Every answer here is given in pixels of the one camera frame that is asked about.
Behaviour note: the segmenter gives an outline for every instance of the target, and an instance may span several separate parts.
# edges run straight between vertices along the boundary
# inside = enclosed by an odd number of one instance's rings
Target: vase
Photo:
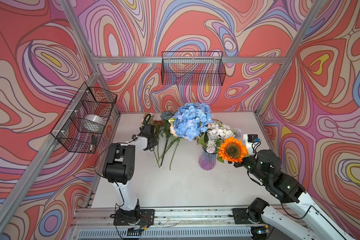
[[[199,166],[204,170],[212,170],[216,165],[217,153],[213,154],[207,153],[206,148],[203,147],[203,153],[199,157]]]

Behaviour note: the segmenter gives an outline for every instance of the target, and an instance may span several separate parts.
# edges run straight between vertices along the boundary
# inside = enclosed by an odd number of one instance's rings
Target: white table
[[[125,142],[133,134],[139,133],[142,113],[122,114],[113,142]],[[239,127],[243,133],[258,134],[262,140],[258,150],[269,149],[267,142],[252,112],[213,113],[230,127]],[[160,138],[160,153],[165,145],[165,138]],[[265,187],[252,182],[244,167],[235,168],[233,164],[216,162],[214,169],[203,170],[198,159],[203,150],[196,141],[182,139],[173,158],[175,145],[165,155],[161,168],[153,152],[135,153],[135,172],[129,181],[141,207],[197,207],[197,206],[235,206],[249,205],[256,197],[269,204],[279,204]],[[92,208],[112,208],[120,203],[116,190],[106,180],[101,179],[97,187]]]

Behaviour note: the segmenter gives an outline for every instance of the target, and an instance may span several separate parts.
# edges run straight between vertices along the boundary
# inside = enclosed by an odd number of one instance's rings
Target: slotted vent
[[[118,228],[123,238],[127,236],[127,228]],[[251,227],[172,227],[148,228],[142,232],[140,238],[177,238],[177,237],[251,237]],[[119,237],[116,229],[88,228],[82,229],[79,239],[114,239]]]

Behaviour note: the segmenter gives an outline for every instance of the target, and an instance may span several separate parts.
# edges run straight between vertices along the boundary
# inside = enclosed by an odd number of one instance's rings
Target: black mesh basket
[[[63,127],[51,134],[69,152],[95,153],[116,100],[117,95],[109,90],[87,86]],[[90,114],[100,117],[104,124],[87,119]]]
[[[226,75],[222,55],[221,51],[164,51],[162,84],[222,86]]]

